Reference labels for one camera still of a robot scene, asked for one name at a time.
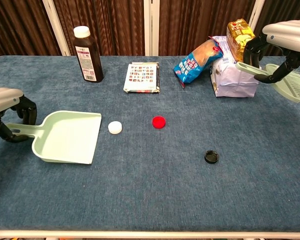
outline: black bottle cap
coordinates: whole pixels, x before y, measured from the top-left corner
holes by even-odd
[[[219,160],[219,155],[216,151],[209,150],[205,152],[204,160],[209,164],[215,164]]]

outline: bottle cap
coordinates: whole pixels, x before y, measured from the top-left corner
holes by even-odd
[[[219,155],[216,151],[209,150],[205,152],[204,160],[209,164],[215,164],[219,160]]]
[[[73,29],[74,36],[79,39],[83,39],[90,36],[90,30],[87,26],[76,26]]]
[[[119,121],[112,121],[108,125],[111,134],[119,134],[122,131],[122,124]]]
[[[163,116],[155,116],[152,119],[152,125],[156,129],[162,129],[166,125],[166,120],[165,120],[165,118]]]

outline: yellow package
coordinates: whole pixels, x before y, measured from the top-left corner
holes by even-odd
[[[226,40],[237,62],[243,62],[246,43],[254,37],[254,32],[243,18],[228,23]]]

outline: book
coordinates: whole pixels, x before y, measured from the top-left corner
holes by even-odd
[[[126,72],[123,90],[126,93],[159,93],[159,63],[130,63]]]

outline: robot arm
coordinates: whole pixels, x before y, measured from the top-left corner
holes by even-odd
[[[0,87],[0,137],[8,142],[18,143],[27,140],[25,135],[14,135],[1,121],[7,109],[16,111],[22,123],[35,125],[37,119],[37,106],[25,97],[19,89]]]
[[[254,78],[262,83],[271,84],[280,81],[293,69],[300,66],[300,20],[282,21],[266,25],[260,36],[248,41],[243,52],[243,62],[259,68],[268,45],[280,48],[286,56],[273,75],[257,74]]]

